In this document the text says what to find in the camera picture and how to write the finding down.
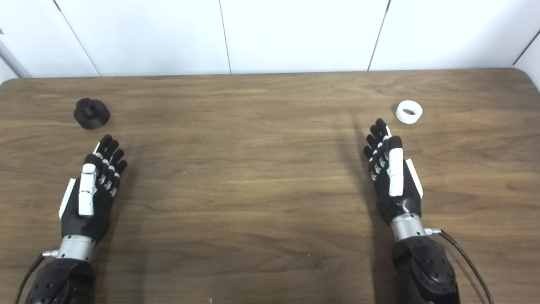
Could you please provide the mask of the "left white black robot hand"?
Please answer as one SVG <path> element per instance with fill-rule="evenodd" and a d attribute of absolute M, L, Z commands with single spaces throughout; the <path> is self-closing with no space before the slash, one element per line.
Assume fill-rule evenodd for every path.
<path fill-rule="evenodd" d="M 86 156 L 80 175 L 71 178 L 59 209 L 62 237 L 84 236 L 96 243 L 108 233 L 111 210 L 127 168 L 124 151 L 106 134 Z"/>

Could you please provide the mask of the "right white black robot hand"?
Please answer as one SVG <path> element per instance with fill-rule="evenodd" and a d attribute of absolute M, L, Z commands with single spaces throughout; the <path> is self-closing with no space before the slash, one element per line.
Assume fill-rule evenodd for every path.
<path fill-rule="evenodd" d="M 422 187 L 412 161 L 404 158 L 403 143 L 383 119 L 371 125 L 363 153 L 377 196 L 376 209 L 386 224 L 398 216 L 422 216 Z"/>

